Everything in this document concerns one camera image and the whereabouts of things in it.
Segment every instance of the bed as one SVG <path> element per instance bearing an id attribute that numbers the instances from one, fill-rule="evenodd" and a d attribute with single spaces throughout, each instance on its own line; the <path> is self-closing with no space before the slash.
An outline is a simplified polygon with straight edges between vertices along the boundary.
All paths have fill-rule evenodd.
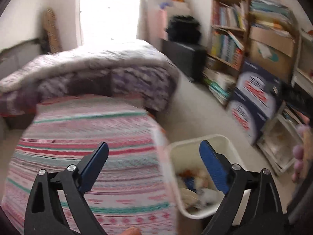
<path id="1" fill-rule="evenodd" d="M 109 157 L 85 194 L 101 226 L 108 234 L 130 227 L 142 234 L 176 234 L 175 202 L 162 167 L 167 141 L 158 123 L 133 101 L 82 96 L 38 105 L 10 161 L 1 203 L 18 231 L 23 232 L 37 172 L 61 171 L 105 141 Z M 71 229 L 78 231 L 64 195 L 59 196 Z"/>
<path id="2" fill-rule="evenodd" d="M 142 40 L 82 46 L 40 55 L 0 80 L 0 114 L 35 113 L 36 105 L 55 97 L 140 93 L 144 107 L 164 110 L 176 89 L 176 66 Z"/>

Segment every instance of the brown cardboard box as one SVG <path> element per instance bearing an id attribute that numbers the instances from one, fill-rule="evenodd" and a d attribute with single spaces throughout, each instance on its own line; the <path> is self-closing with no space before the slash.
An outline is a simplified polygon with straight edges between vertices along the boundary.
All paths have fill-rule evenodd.
<path id="1" fill-rule="evenodd" d="M 250 39 L 250 60 L 274 76 L 289 82 L 292 75 L 296 47 L 294 39 L 278 35 L 272 30 L 254 26 L 251 27 Z M 259 43 L 261 45 L 265 44 L 265 46 L 263 45 L 265 50 L 260 49 L 261 45 Z M 264 55 L 266 51 L 270 51 L 271 55 Z"/>

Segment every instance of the black bag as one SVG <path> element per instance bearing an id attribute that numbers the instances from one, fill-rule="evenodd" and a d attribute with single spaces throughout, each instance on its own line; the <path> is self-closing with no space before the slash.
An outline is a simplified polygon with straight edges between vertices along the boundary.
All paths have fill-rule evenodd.
<path id="1" fill-rule="evenodd" d="M 197 44 L 201 38 L 200 23 L 192 16 L 174 16 L 168 26 L 168 40 Z"/>

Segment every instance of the trash bin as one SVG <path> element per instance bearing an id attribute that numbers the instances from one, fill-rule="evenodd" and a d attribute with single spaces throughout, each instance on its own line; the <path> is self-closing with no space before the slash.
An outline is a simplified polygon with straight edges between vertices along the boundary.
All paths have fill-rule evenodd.
<path id="1" fill-rule="evenodd" d="M 216 190 L 218 192 L 218 200 L 216 203 L 206 206 L 205 209 L 195 210 L 193 212 L 187 212 L 182 201 L 180 190 L 178 187 L 176 174 L 179 174 L 186 169 L 204 169 L 207 170 L 199 154 L 199 146 L 203 140 L 208 140 L 214 150 L 222 155 L 225 155 L 231 164 L 240 164 L 244 169 L 242 159 L 239 157 L 237 150 L 230 142 L 230 140 L 222 135 L 210 135 L 201 138 L 184 140 L 170 144 L 166 148 L 170 162 L 168 163 L 168 174 L 173 192 L 175 194 L 176 203 L 180 212 L 190 219 L 203 219 L 215 214 L 219 205 L 224 197 L 221 191 L 218 191 L 211 179 L 209 183 L 209 189 Z M 248 190 L 244 193 L 244 198 L 248 198 Z"/>

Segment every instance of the striped blanket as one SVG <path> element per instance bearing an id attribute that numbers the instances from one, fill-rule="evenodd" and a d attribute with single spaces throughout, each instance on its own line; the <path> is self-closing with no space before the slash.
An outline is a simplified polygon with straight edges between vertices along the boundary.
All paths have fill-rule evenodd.
<path id="1" fill-rule="evenodd" d="M 37 172 L 76 164 L 103 141 L 109 158 L 85 199 L 104 230 L 176 234 L 176 208 L 160 162 L 167 143 L 162 129 L 141 108 L 94 96 L 40 105 L 19 141 L 1 206 L 21 233 Z M 64 194 L 59 196 L 70 227 L 78 231 Z"/>

